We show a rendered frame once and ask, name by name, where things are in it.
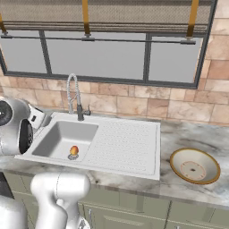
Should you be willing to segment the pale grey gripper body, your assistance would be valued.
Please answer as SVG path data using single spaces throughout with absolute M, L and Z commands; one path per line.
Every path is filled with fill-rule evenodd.
M 50 124 L 51 120 L 52 120 L 52 113 L 53 112 L 47 112 L 45 115 L 45 118 L 43 120 L 43 123 L 41 124 L 42 127 L 46 127 Z

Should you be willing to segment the dark framed window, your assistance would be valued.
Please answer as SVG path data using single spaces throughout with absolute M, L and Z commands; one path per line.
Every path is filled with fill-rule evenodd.
M 0 15 L 0 66 L 7 76 L 195 89 L 217 0 L 192 0 L 185 33 L 7 30 Z

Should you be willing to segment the grey green cupboard door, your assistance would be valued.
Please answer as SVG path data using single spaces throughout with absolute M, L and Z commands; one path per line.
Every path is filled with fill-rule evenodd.
M 200 205 L 173 202 L 168 219 L 192 225 L 229 229 L 229 210 Z
M 89 209 L 92 210 L 94 229 L 164 229 L 165 220 L 118 209 L 101 208 L 88 204 L 79 204 L 80 212 L 89 222 Z

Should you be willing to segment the black appliance front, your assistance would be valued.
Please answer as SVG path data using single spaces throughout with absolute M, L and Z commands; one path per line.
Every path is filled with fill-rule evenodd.
M 0 172 L 0 195 L 3 195 L 8 198 L 13 198 L 11 189 L 6 181 L 4 174 Z

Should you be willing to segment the cream bowl with brown rim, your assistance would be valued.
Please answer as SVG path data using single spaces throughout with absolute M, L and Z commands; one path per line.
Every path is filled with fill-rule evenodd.
M 170 156 L 174 173 L 187 182 L 211 184 L 221 174 L 220 165 L 208 153 L 195 148 L 180 148 Z

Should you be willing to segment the beige roman blind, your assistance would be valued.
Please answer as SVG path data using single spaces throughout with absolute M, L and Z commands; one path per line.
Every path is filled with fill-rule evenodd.
M 0 0 L 7 30 L 83 31 L 84 0 Z M 86 0 L 92 32 L 185 33 L 192 0 Z

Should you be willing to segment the white sink with drainboard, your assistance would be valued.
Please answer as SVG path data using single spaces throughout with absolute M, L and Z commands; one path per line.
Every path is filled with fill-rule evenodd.
M 79 148 L 77 156 L 70 154 L 72 146 Z M 80 121 L 75 114 L 55 112 L 19 159 L 158 181 L 160 124 L 102 116 Z

